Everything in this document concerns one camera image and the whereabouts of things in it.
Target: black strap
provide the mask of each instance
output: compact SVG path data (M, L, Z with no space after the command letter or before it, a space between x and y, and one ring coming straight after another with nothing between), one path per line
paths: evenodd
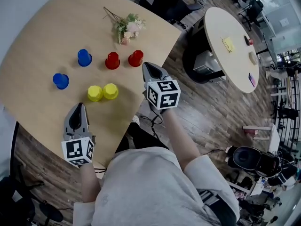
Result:
M207 205L217 216L222 226L235 226L236 216L229 205L217 194L208 190L199 191L203 203Z

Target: white box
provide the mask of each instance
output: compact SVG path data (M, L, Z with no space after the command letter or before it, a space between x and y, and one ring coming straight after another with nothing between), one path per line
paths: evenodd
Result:
M92 162L94 143L90 137L62 141L62 149L65 161L73 166L79 166Z
M177 107L180 98L180 87L176 80L147 83L147 100L157 110Z

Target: plastic cup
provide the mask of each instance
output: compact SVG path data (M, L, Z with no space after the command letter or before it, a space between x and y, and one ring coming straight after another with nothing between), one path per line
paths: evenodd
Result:
M109 100L113 100L118 96L118 88L114 84L107 84L103 88L103 96Z
M105 66L110 70L115 70L119 67L120 60L116 52L111 52L108 55L108 58L105 60Z
M97 85L92 85L88 89L88 98L91 101L99 101L103 97L103 89Z
M92 62L92 56L88 53L86 49L81 49L77 53L77 58L79 61L79 65L82 67L86 67Z
M56 73L52 78L53 83L58 89L65 89L69 85L69 78L65 74Z
M138 66L140 66L142 64L142 61L143 61L143 52L141 50L136 50L128 58L128 63L132 67L138 67Z

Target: shoe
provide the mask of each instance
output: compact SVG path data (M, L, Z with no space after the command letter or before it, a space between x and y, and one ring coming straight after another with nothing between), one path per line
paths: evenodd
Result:
M136 115L134 115L134 117L132 118L132 121L131 122L133 122L133 123L137 123L138 124L138 126L140 126L140 120L139 120L139 117L138 116L136 116Z
M195 1L195 3L201 5L201 8L200 8L200 9L204 9L204 7L205 7L204 4L200 3L199 0L194 0L194 1Z

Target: floor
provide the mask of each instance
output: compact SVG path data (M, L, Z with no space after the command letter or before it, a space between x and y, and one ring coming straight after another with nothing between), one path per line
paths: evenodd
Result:
M204 10L194 12L182 20L188 25L187 29L212 6L223 8L238 20L241 19L237 16L238 7L233 5L231 0L207 0L207 3L208 6L205 6ZM259 84L251 94L243 94L228 81L196 84L188 78L182 67L185 36L186 32L183 31L165 61L164 68L179 82L182 93L176 112L200 152L205 154L216 148L224 150L230 145L254 146L267 150L267 142L255 142L242 131L244 125L268 126L271 122L270 91L266 89L271 81L265 78L263 69L260 68ZM250 32L249 36L255 42L256 51L265 49L261 38L254 31ZM137 114L153 117L146 102L142 103ZM151 133L150 123L143 119L140 121L141 127ZM156 125L155 130L161 141L169 146L164 124ZM224 152L209 155L223 175L231 172L231 168L224 162ZM16 163L18 160L24 165L24 177L29 185L38 180L45 182L45 186L33 189L32 192L57 208L66 209L61 211L64 221L60 224L72 225L72 206L74 202L80 201L79 170L46 149L21 126L16 138L15 158ZM38 207L35 219L41 223L46 219Z

